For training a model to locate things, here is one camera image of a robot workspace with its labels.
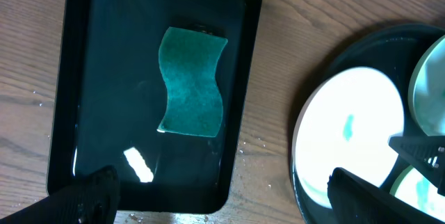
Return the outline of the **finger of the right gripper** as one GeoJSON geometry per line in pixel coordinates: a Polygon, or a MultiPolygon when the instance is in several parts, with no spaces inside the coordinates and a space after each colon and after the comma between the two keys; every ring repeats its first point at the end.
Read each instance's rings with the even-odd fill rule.
{"type": "Polygon", "coordinates": [[[394,136],[389,146],[444,196],[444,136],[394,136]]]}

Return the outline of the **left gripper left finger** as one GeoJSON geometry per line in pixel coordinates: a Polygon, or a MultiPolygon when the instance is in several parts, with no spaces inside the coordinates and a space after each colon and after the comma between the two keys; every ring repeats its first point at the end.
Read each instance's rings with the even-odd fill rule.
{"type": "Polygon", "coordinates": [[[1,224],[113,224],[120,201],[117,171],[106,166],[1,219],[1,224]]]}

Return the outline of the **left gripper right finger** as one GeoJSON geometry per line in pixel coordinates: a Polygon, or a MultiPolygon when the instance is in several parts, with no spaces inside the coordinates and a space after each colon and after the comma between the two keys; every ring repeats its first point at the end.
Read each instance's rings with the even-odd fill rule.
{"type": "Polygon", "coordinates": [[[343,168],[333,170],[327,195],[339,223],[441,223],[343,168]]]}

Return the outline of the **white plate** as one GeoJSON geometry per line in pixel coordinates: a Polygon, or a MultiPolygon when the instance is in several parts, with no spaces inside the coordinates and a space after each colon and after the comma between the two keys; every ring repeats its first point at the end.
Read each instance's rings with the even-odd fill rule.
{"type": "Polygon", "coordinates": [[[303,191],[330,208],[327,183],[337,167],[381,186],[397,160],[389,139],[405,124],[398,89],[383,72],[354,67],[324,81],[307,99],[293,133],[293,162],[303,191]]]}

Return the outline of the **green yellow sponge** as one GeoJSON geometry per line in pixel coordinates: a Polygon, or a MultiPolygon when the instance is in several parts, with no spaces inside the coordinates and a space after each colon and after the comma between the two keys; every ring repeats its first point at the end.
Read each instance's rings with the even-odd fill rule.
{"type": "Polygon", "coordinates": [[[159,47],[159,69],[167,104],[157,131],[213,138],[223,120],[216,83],[218,61],[228,39],[170,27],[159,47]]]}

